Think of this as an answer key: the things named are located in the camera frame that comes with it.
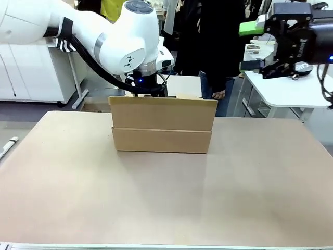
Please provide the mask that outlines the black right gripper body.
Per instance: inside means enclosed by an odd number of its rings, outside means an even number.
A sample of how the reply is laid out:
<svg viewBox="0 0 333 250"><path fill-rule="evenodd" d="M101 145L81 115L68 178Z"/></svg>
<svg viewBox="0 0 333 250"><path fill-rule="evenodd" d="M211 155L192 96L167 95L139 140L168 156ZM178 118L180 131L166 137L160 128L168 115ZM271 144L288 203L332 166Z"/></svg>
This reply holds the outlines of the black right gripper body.
<svg viewBox="0 0 333 250"><path fill-rule="evenodd" d="M312 19L284 28L277 37L277 59L332 64L332 19Z"/></svg>

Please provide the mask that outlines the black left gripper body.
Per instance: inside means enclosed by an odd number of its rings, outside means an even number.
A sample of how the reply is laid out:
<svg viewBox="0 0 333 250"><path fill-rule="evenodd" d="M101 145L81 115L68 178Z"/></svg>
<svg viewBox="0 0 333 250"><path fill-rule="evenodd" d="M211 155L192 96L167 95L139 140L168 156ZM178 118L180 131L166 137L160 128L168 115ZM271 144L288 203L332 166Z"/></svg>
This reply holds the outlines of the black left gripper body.
<svg viewBox="0 0 333 250"><path fill-rule="evenodd" d="M132 87L148 90L148 93L132 92L134 96L150 95L153 97L168 97L167 79L159 72L145 76L139 71L133 71L126 75L124 80Z"/></svg>

